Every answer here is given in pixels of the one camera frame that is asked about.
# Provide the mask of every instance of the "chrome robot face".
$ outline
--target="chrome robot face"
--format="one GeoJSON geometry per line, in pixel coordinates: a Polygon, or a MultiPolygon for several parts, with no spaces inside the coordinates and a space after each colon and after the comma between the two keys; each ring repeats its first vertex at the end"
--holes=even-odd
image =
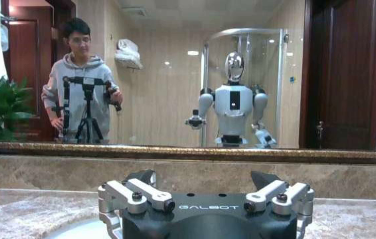
{"type": "Polygon", "coordinates": [[[225,73],[229,82],[238,82],[244,71],[244,58],[236,52],[230,52],[225,61],[225,73]]]}

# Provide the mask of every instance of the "ceiling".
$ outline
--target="ceiling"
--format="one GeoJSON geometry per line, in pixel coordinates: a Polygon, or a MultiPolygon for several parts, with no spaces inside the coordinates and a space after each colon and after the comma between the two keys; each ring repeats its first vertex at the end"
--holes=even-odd
{"type": "Polygon", "coordinates": [[[134,27],[222,30],[264,27],[285,0],[117,0],[120,8],[142,7],[146,17],[128,14],[134,27]]]}

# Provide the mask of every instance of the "sink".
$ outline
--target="sink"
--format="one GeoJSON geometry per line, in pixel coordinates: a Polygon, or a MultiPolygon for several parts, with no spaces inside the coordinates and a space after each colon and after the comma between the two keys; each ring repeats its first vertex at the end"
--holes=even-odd
{"type": "Polygon", "coordinates": [[[50,233],[45,239],[109,239],[106,234],[106,226],[97,219],[88,219],[77,223],[69,224],[50,233]]]}

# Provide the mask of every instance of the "dark hair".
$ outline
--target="dark hair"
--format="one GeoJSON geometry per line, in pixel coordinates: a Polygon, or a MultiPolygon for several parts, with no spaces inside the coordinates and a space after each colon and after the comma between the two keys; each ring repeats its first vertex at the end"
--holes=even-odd
{"type": "Polygon", "coordinates": [[[80,18],[72,18],[62,24],[62,37],[68,38],[73,32],[80,32],[84,35],[90,36],[90,28],[88,24],[80,18]]]}

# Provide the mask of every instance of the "man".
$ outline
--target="man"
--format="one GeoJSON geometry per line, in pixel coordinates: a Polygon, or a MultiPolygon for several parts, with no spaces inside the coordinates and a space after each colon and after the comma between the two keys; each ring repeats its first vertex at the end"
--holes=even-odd
{"type": "MultiPolygon", "coordinates": [[[[62,77],[86,77],[98,78],[104,82],[110,82],[110,90],[116,90],[110,95],[110,103],[121,103],[122,94],[113,81],[113,75],[100,57],[89,54],[90,29],[88,24],[78,18],[70,19],[62,27],[64,42],[70,48],[70,53],[65,54],[50,69],[48,84],[42,86],[41,100],[48,113],[50,125],[62,133],[64,118],[57,117],[52,107],[64,104],[64,85],[62,77]]],[[[104,97],[105,87],[94,86],[90,113],[92,118],[97,120],[98,128],[104,139],[109,131],[109,111],[108,99],[104,97]]],[[[73,139],[77,133],[80,120],[85,117],[86,102],[84,100],[84,91],[80,84],[69,83],[69,125],[65,137],[73,139]]],[[[85,129],[81,134],[81,142],[85,139],[85,129]]]]}

